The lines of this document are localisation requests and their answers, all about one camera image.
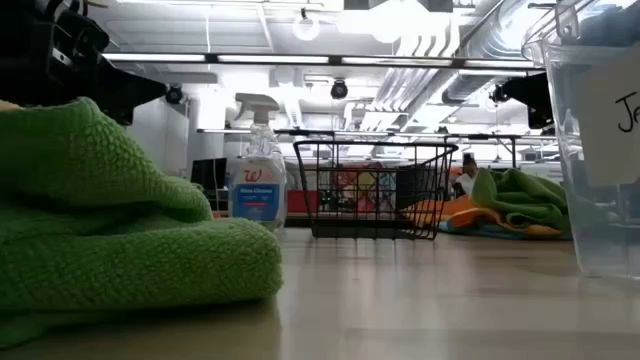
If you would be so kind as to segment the green microfiber towel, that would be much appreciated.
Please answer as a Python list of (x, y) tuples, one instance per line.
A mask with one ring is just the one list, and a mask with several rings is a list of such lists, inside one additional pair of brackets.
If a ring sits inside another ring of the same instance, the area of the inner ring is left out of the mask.
[(0, 349), (138, 311), (273, 297), (272, 232), (214, 218), (88, 98), (0, 111)]
[(470, 198), (476, 207), (497, 211), (515, 228), (543, 225), (561, 232), (570, 230), (564, 188), (515, 168), (503, 172), (479, 169)]

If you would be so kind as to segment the red storage bin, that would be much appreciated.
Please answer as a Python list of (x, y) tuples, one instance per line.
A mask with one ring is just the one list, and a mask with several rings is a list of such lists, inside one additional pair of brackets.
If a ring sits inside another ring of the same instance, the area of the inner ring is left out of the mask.
[(287, 196), (287, 211), (302, 214), (318, 210), (320, 196), (317, 190), (289, 190)]

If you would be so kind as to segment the black computer monitor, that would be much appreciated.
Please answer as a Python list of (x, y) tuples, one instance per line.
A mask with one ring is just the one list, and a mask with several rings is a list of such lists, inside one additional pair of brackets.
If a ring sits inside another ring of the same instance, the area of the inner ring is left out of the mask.
[(226, 166), (226, 158), (194, 160), (191, 181), (207, 191), (223, 189), (226, 185)]

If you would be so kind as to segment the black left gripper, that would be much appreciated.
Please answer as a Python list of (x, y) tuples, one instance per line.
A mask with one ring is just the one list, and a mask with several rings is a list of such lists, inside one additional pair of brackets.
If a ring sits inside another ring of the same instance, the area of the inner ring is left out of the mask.
[(106, 115), (132, 125), (136, 107), (163, 97), (164, 83), (102, 62), (109, 36), (89, 9), (104, 6), (97, 0), (0, 0), (0, 100), (50, 105), (97, 92)]

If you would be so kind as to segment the clear plastic bin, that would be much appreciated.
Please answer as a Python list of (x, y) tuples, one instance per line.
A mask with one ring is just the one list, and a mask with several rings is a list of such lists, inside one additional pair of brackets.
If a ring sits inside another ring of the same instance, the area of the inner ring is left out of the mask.
[(576, 258), (591, 276), (640, 279), (640, 178), (589, 183), (575, 92), (580, 75), (637, 45), (640, 0), (559, 0), (522, 44), (546, 70)]

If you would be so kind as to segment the black overhead rail with lights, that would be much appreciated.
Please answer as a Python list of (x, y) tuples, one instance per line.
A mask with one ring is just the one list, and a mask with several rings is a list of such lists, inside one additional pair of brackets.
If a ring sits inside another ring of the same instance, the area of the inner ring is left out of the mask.
[(105, 53), (104, 58), (118, 63), (194, 63), (229, 65), (354, 66), (425, 69), (518, 70), (538, 69), (528, 60), (447, 57), (278, 55), (218, 53)]

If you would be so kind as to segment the blue microfiber towel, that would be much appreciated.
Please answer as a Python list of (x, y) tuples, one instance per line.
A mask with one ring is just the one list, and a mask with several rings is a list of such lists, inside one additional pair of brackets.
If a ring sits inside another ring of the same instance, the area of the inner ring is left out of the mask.
[(443, 233), (464, 235), (464, 236), (477, 236), (477, 237), (492, 237), (511, 240), (544, 240), (544, 241), (572, 241), (573, 237), (570, 233), (561, 233), (560, 235), (536, 235), (527, 234), (522, 232), (515, 232), (502, 228), (498, 225), (481, 224), (474, 226), (455, 227), (449, 222), (441, 222), (438, 226), (438, 230)]

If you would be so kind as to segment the clear glass cleaner spray bottle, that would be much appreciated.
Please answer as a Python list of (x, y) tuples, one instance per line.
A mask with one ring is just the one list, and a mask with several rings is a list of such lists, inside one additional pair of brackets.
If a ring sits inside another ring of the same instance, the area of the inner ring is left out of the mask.
[(269, 125), (271, 112), (279, 110), (270, 96), (237, 93), (239, 119), (245, 111), (253, 114), (246, 151), (230, 172), (229, 214), (260, 223), (275, 231), (282, 228), (287, 213), (287, 173), (275, 132)]

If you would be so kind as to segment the black background table frame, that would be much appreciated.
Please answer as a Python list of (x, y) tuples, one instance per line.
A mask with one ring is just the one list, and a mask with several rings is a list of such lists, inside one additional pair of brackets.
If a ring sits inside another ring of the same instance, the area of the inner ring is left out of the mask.
[(278, 129), (277, 136), (292, 140), (300, 162), (323, 161), (422, 161), (463, 151), (462, 145), (497, 145), (508, 150), (516, 166), (516, 147), (523, 135), (453, 134), (415, 132), (369, 132), (336, 130)]

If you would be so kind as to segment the person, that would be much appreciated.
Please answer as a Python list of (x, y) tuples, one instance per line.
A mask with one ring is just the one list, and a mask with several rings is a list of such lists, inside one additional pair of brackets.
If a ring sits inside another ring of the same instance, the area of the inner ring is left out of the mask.
[(464, 154), (462, 172), (454, 179), (452, 185), (456, 198), (471, 194), (478, 170), (475, 158), (471, 154)]

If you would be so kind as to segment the white paper label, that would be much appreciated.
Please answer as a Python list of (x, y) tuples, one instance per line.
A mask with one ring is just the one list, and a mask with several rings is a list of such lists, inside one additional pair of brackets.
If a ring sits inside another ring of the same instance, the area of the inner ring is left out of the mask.
[(588, 181), (631, 184), (640, 178), (640, 45), (580, 75), (575, 114)]

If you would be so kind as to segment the black wire basket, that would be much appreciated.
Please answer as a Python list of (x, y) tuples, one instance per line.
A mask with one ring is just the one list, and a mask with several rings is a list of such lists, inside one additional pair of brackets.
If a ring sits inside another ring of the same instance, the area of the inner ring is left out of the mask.
[(456, 145), (317, 139), (293, 149), (314, 237), (435, 239)]

